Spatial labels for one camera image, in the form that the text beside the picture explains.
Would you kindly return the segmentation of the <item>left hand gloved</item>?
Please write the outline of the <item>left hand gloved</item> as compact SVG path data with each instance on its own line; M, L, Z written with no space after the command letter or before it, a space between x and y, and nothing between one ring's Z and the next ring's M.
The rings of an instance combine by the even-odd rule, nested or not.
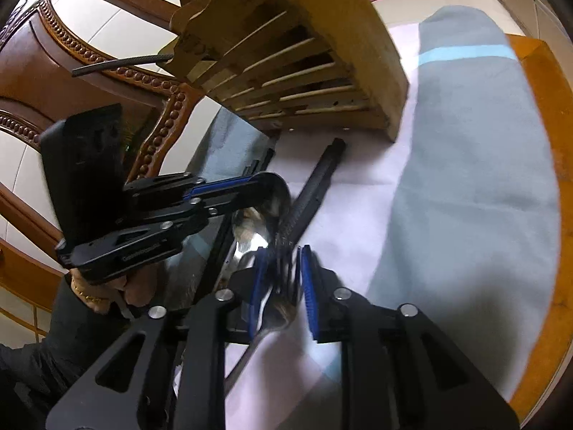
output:
M124 305L143 308L157 293L158 271L158 264L147 265L103 285L91 285L78 269L72 269L71 288L96 314L106 314L113 302L120 298Z

